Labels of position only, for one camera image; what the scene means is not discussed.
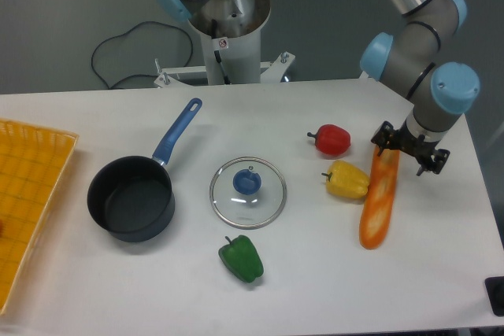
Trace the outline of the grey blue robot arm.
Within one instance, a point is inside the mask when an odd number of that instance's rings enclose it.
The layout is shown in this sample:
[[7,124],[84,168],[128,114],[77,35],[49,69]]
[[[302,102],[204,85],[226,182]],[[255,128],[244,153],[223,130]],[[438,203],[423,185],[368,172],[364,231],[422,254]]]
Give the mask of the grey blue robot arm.
[[[463,25],[464,0],[392,0],[406,21],[401,34],[378,34],[361,56],[361,70],[413,104],[399,129],[384,123],[372,137],[380,150],[414,157],[420,172],[440,173],[449,152],[439,142],[480,92],[467,65],[437,65],[433,57]],[[261,67],[261,29],[269,0],[157,0],[174,20],[199,33],[209,84],[276,82],[291,59],[280,55]]]

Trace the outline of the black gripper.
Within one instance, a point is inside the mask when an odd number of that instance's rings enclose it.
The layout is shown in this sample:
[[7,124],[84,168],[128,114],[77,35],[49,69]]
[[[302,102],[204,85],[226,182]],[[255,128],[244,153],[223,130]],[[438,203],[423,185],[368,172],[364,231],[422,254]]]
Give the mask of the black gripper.
[[401,150],[415,157],[419,164],[417,175],[422,175],[424,172],[438,175],[450,156],[449,150],[436,150],[437,142],[429,142],[425,135],[415,137],[407,127],[396,130],[388,121],[384,121],[377,129],[371,138],[371,143],[378,148],[377,156],[381,156],[385,150]]

